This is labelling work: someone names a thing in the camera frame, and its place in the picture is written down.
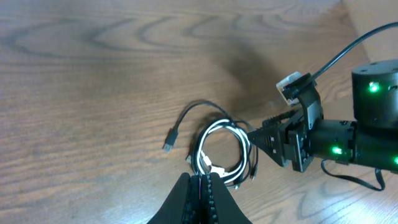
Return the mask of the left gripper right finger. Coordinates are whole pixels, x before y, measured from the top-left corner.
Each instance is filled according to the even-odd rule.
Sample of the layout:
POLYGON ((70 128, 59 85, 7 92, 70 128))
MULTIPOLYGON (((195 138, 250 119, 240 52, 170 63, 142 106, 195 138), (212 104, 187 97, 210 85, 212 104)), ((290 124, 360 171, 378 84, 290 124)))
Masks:
POLYGON ((251 224, 217 173, 206 176, 206 222, 251 224))

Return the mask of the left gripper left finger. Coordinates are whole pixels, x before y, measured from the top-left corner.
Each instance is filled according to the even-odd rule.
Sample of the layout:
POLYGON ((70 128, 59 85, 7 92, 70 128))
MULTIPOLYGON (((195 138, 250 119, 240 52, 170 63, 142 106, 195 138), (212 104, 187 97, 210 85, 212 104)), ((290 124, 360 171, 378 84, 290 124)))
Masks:
POLYGON ((194 223, 191 176, 183 173, 148 224, 194 223))

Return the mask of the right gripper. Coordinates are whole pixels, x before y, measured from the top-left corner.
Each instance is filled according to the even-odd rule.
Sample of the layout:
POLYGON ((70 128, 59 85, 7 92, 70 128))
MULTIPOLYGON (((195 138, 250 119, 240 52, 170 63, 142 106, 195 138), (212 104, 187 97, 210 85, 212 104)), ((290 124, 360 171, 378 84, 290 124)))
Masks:
POLYGON ((305 172, 313 161, 301 109, 264 120, 261 128, 248 133, 248 138, 281 167, 286 167, 289 160, 294 171, 305 172))

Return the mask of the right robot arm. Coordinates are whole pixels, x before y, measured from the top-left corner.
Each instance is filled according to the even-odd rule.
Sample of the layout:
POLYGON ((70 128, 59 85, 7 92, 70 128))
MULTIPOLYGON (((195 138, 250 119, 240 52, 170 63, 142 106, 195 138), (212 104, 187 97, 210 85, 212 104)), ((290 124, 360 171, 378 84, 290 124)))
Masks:
POLYGON ((295 72, 277 84, 282 95, 304 85, 300 108, 269 118, 248 133, 250 142, 281 167, 305 172, 315 158, 397 171, 397 60, 352 71, 354 120, 324 118, 310 75, 295 72))

